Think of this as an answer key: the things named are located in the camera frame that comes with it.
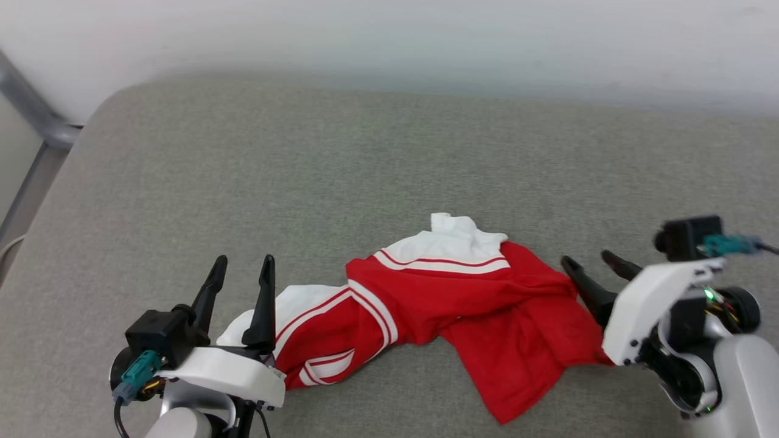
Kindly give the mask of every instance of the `white stripe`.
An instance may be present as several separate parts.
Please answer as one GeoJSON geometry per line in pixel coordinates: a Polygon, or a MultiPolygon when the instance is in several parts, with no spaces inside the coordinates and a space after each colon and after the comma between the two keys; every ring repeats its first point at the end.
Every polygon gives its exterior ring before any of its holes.
{"type": "Polygon", "coordinates": [[[491,263],[487,263],[482,266],[464,266],[456,263],[447,262],[425,262],[423,260],[415,260],[409,264],[401,265],[390,260],[381,251],[373,255],[379,263],[391,270],[404,270],[404,269],[419,269],[419,270],[437,270],[439,272],[456,272],[458,274],[486,274],[499,269],[511,267],[509,262],[505,259],[498,259],[491,263]]]}
{"type": "MultiPolygon", "coordinates": [[[[379,299],[376,295],[374,295],[373,292],[369,291],[365,286],[362,284],[359,284],[357,281],[349,280],[349,287],[352,288],[352,290],[356,291],[358,294],[365,297],[365,300],[369,301],[371,304],[373,304],[374,307],[376,307],[376,310],[379,311],[381,316],[384,317],[384,320],[386,321],[387,328],[389,328],[389,343],[392,344],[397,341],[397,325],[395,325],[395,320],[392,318],[392,314],[387,309],[387,306],[384,305],[382,300],[379,299]]],[[[365,306],[368,311],[371,310],[370,306],[365,306]]],[[[376,318],[376,321],[379,323],[379,325],[383,325],[380,318],[376,318]]]]}
{"type": "Polygon", "coordinates": [[[308,374],[310,374],[310,375],[311,375],[311,378],[312,378],[312,379],[313,379],[315,382],[317,382],[318,384],[320,384],[320,385],[332,385],[332,383],[327,383],[326,381],[324,381],[324,380],[322,380],[322,379],[318,378],[318,377],[317,377],[317,375],[316,375],[316,373],[314,373],[314,370],[311,368],[311,364],[309,364],[309,363],[308,363],[308,361],[306,361],[305,365],[303,365],[303,368],[305,368],[305,369],[307,369],[307,370],[308,370],[308,374]]]}
{"type": "Polygon", "coordinates": [[[290,336],[294,333],[295,330],[297,330],[303,323],[310,320],[314,316],[322,315],[323,313],[326,313],[330,309],[332,309],[335,306],[338,306],[340,303],[342,303],[345,299],[349,298],[351,296],[350,292],[345,292],[338,298],[335,298],[333,301],[327,303],[326,306],[323,306],[317,310],[314,310],[313,312],[307,313],[305,316],[300,318],[299,320],[295,321],[292,325],[290,325],[285,331],[284,334],[281,335],[279,340],[276,342],[276,350],[273,351],[274,357],[279,357],[279,354],[281,353],[281,350],[284,348],[287,341],[289,341],[290,336]]]}
{"type": "Polygon", "coordinates": [[[305,372],[305,367],[300,368],[298,377],[300,377],[300,381],[303,382],[303,384],[306,385],[307,387],[315,387],[316,385],[319,385],[317,382],[308,378],[308,374],[305,372]]]}
{"type": "Polygon", "coordinates": [[[311,370],[318,378],[327,379],[328,377],[335,377],[346,371],[346,369],[349,368],[349,365],[351,365],[351,360],[353,357],[354,349],[352,348],[346,355],[341,353],[339,355],[325,356],[323,358],[311,359],[308,361],[308,363],[311,365],[311,370]],[[315,363],[318,361],[326,361],[338,357],[340,357],[340,359],[334,362],[328,362],[322,365],[317,365],[315,363]]]}
{"type": "Polygon", "coordinates": [[[382,317],[379,316],[379,314],[376,313],[376,311],[360,295],[352,294],[351,297],[354,298],[354,300],[359,303],[360,306],[362,306],[365,310],[368,310],[368,313],[370,313],[373,316],[373,319],[376,320],[379,328],[382,329],[384,345],[382,345],[382,347],[379,349],[379,351],[382,351],[384,348],[386,348],[387,345],[390,344],[390,333],[387,330],[387,325],[382,320],[382,317]]]}
{"type": "Polygon", "coordinates": [[[276,333],[281,333],[292,320],[331,299],[347,286],[293,284],[276,297],[276,333]]]}

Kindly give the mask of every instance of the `gray fabric surface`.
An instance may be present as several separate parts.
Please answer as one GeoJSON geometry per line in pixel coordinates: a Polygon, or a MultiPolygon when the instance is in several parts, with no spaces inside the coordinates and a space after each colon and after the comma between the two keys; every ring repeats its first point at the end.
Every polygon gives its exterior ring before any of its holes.
{"type": "MultiPolygon", "coordinates": [[[[609,287],[603,248],[637,263],[667,219],[716,212],[779,243],[779,124],[583,104],[169,83],[106,102],[65,162],[0,289],[3,436],[113,436],[108,368],[145,309],[191,302],[230,266],[215,338],[254,302],[262,258],[287,284],[343,284],[343,265],[470,215],[552,266],[569,254],[609,287]]],[[[779,346],[779,260],[735,259],[779,346]]],[[[125,409],[131,436],[158,401],[125,409]]],[[[583,366],[498,426],[445,341],[394,348],[350,379],[295,390],[268,415],[287,436],[677,436],[641,369],[583,366]]],[[[261,436],[255,428],[253,436],[261,436]]]]}

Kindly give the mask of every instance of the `black cable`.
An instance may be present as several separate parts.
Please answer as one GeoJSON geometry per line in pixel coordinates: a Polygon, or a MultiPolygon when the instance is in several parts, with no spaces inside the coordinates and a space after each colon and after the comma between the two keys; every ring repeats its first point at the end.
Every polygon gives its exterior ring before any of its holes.
{"type": "Polygon", "coordinates": [[[263,421],[263,427],[265,428],[265,436],[270,438],[270,431],[268,430],[268,422],[265,421],[265,414],[263,414],[263,407],[262,406],[257,406],[256,410],[257,410],[257,413],[259,414],[259,417],[263,421]]]}
{"type": "Polygon", "coordinates": [[[763,251],[768,251],[769,253],[774,253],[779,256],[779,248],[776,248],[775,246],[766,245],[765,243],[758,243],[755,246],[763,251]]]}
{"type": "Polygon", "coordinates": [[[114,404],[114,424],[116,425],[116,431],[119,432],[121,438],[130,438],[125,430],[125,425],[122,424],[122,398],[116,398],[116,404],[114,404]]]}
{"type": "Polygon", "coordinates": [[[730,310],[722,309],[722,312],[725,315],[725,319],[728,320],[728,325],[730,326],[731,333],[735,333],[735,334],[744,333],[744,330],[741,330],[741,326],[739,326],[738,323],[735,322],[735,318],[733,317],[733,313],[731,313],[730,310]]]}

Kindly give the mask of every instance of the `red jersey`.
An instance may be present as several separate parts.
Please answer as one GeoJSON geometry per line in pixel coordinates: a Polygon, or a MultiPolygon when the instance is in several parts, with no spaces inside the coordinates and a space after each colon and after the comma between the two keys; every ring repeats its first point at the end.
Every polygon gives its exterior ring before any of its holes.
{"type": "MultiPolygon", "coordinates": [[[[611,363],[565,274],[469,217],[433,214],[431,228],[352,260],[344,286],[290,286],[277,297],[274,354],[287,389],[339,382],[390,345],[441,335],[503,424],[565,367],[611,363]]],[[[238,317],[217,343],[239,345],[251,319],[251,310],[238,317]]]]}

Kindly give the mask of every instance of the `cable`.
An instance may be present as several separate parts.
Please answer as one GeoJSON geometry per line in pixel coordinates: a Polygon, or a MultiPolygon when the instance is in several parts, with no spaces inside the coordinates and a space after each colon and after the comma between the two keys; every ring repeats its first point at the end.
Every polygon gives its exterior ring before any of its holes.
{"type": "Polygon", "coordinates": [[[733,314],[733,312],[729,312],[725,310],[722,312],[723,315],[725,315],[725,319],[728,321],[728,325],[731,328],[732,333],[741,334],[744,333],[744,330],[741,330],[741,326],[738,325],[738,321],[733,314]]]}
{"type": "Polygon", "coordinates": [[[762,249],[763,251],[768,251],[769,253],[774,253],[777,256],[779,256],[779,248],[771,245],[766,245],[765,243],[758,243],[755,245],[757,248],[762,249]]]}
{"type": "Polygon", "coordinates": [[[154,393],[161,392],[165,387],[165,379],[155,378],[152,379],[145,387],[141,388],[143,394],[148,394],[150,390],[154,390],[154,393]]]}
{"type": "Polygon", "coordinates": [[[125,430],[125,425],[122,424],[122,402],[124,399],[121,397],[116,398],[116,403],[114,404],[114,424],[116,425],[116,430],[119,432],[119,436],[121,438],[130,438],[130,435],[127,434],[127,431],[125,430]]]}
{"type": "Polygon", "coordinates": [[[5,246],[5,248],[0,251],[0,267],[2,266],[3,260],[5,260],[5,255],[8,254],[8,251],[13,248],[14,245],[24,240],[24,238],[27,237],[27,235],[21,235],[15,239],[13,239],[11,242],[9,242],[8,245],[5,246]]]}
{"type": "Polygon", "coordinates": [[[263,407],[262,406],[257,406],[256,411],[259,414],[259,417],[263,421],[263,427],[265,428],[265,436],[270,438],[270,431],[268,430],[268,422],[265,420],[265,414],[263,414],[263,407]]]}

